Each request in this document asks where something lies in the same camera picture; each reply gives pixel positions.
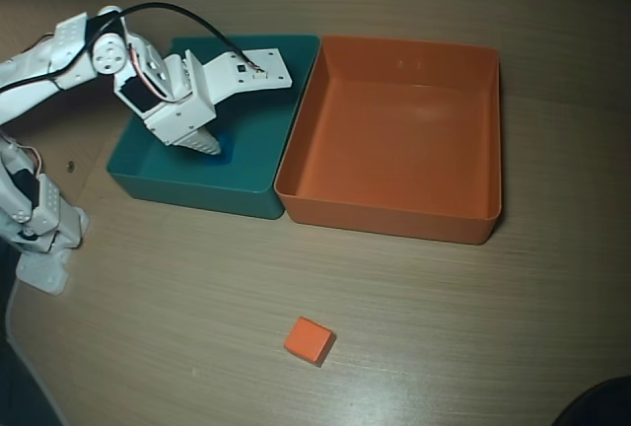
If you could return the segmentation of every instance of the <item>black cable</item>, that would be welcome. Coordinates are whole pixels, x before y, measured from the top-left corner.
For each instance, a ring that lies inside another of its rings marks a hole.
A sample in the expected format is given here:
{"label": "black cable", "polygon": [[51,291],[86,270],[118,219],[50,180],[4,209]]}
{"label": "black cable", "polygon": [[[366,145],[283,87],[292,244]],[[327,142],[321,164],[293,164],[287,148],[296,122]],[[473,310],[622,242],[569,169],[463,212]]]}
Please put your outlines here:
{"label": "black cable", "polygon": [[29,46],[28,48],[25,48],[22,50],[22,53],[26,53],[27,51],[29,51],[30,49],[35,48],[37,45],[39,45],[42,41],[44,41],[46,38],[48,38],[49,36],[54,36],[55,34],[53,33],[47,33],[47,34],[43,34],[42,36],[40,36],[37,41],[35,43],[33,43],[31,46]]}
{"label": "black cable", "polygon": [[194,20],[199,25],[201,25],[206,30],[208,30],[212,35],[216,36],[234,54],[237,54],[241,59],[243,59],[252,68],[254,68],[255,70],[260,70],[260,67],[257,66],[256,64],[254,64],[247,56],[245,56],[245,53],[238,46],[236,46],[232,41],[227,39],[215,27],[210,25],[208,22],[206,22],[204,19],[202,19],[198,15],[192,13],[189,10],[184,9],[183,7],[179,7],[178,5],[175,5],[175,4],[169,4],[167,2],[146,2],[144,4],[134,5],[132,7],[128,7],[126,9],[121,10],[116,15],[114,15],[111,19],[109,19],[107,22],[105,22],[103,25],[101,25],[99,27],[99,29],[97,30],[97,32],[94,35],[92,35],[88,41],[86,41],[86,43],[81,47],[79,52],[77,54],[75,54],[75,56],[70,60],[70,62],[68,64],[66,64],[63,68],[58,69],[56,71],[51,71],[49,73],[40,74],[38,76],[32,76],[31,78],[21,79],[20,81],[16,81],[14,83],[7,84],[6,86],[3,86],[2,88],[0,88],[0,94],[2,94],[4,92],[7,92],[7,91],[11,91],[12,89],[16,89],[16,88],[20,88],[22,86],[26,86],[28,84],[38,83],[39,81],[51,80],[51,79],[55,79],[55,78],[61,76],[62,74],[66,73],[70,68],[72,68],[75,64],[77,64],[77,61],[79,61],[79,59],[81,59],[81,56],[83,56],[83,54],[86,51],[88,51],[89,49],[92,48],[92,46],[95,44],[97,39],[99,39],[99,36],[101,36],[103,34],[103,32],[111,24],[113,24],[115,21],[117,21],[119,19],[122,19],[123,17],[125,17],[125,16],[127,16],[129,14],[133,14],[134,12],[138,12],[140,10],[147,10],[147,9],[166,9],[166,10],[171,10],[172,12],[179,13],[181,15],[184,15],[185,17],[188,17],[191,20]]}

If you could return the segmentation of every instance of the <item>orange plastic box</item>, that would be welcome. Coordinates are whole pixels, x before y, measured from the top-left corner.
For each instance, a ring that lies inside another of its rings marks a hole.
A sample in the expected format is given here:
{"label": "orange plastic box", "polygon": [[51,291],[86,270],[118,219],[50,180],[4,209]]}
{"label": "orange plastic box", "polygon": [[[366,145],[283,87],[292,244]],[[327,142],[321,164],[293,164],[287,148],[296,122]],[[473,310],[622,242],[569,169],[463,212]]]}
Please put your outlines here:
{"label": "orange plastic box", "polygon": [[299,317],[285,339],[285,348],[292,354],[320,367],[331,346],[335,334],[323,325]]}
{"label": "orange plastic box", "polygon": [[326,36],[275,188],[296,222],[483,244],[500,154],[496,50]]}

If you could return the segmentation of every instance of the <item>orange cube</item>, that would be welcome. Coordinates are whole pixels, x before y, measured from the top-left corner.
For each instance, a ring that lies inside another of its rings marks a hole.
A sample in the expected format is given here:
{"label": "orange cube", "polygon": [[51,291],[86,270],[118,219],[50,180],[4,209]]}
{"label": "orange cube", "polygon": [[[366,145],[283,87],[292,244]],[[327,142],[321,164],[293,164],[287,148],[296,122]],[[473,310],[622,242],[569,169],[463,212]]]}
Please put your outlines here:
{"label": "orange cube", "polygon": [[285,339],[285,348],[316,366],[321,366],[335,341],[335,334],[312,320],[299,317]]}

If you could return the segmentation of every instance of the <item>teal bin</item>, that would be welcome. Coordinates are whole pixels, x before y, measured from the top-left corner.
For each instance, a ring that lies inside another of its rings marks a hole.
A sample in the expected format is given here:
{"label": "teal bin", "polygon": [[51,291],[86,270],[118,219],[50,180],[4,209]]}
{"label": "teal bin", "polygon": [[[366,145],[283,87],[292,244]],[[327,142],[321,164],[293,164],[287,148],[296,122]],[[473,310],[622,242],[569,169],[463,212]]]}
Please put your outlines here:
{"label": "teal bin", "polygon": [[[162,144],[135,115],[116,145],[107,171],[132,197],[178,206],[277,219],[284,208],[274,178],[319,49],[313,35],[233,38],[243,49],[278,48],[290,89],[232,96],[216,106],[208,130],[224,154],[211,157]],[[206,62],[226,51],[211,37],[176,38],[173,52],[190,49]]]}

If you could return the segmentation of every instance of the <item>robotic arm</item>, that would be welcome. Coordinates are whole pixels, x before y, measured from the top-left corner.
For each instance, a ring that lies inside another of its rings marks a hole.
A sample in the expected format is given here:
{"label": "robotic arm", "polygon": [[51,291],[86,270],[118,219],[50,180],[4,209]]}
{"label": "robotic arm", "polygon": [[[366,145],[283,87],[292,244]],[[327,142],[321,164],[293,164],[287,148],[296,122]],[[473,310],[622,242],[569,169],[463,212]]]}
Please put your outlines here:
{"label": "robotic arm", "polygon": [[[53,94],[111,75],[114,93],[165,145],[216,155],[221,147],[204,125],[216,117],[217,103],[236,93],[292,85],[275,48],[241,51],[233,46],[204,64],[190,50],[184,57],[163,59],[151,43],[127,29],[129,10],[106,7],[93,18],[77,15],[58,24],[51,39],[0,63],[0,125]],[[68,276],[65,262],[70,249],[80,244],[88,217],[65,200],[23,148],[6,135],[0,139],[0,237],[22,252],[18,278],[59,294]]]}
{"label": "robotic arm", "polygon": [[[217,103],[236,93],[292,85],[278,49],[239,51],[241,56],[227,51],[203,65],[189,50],[183,58],[163,59],[127,29],[120,13],[106,7],[92,19],[85,13],[68,19],[52,39],[0,63],[0,125],[59,91],[112,75],[114,93],[165,145],[215,155],[219,143],[203,126],[217,116]],[[59,75],[36,79],[50,73]]]}

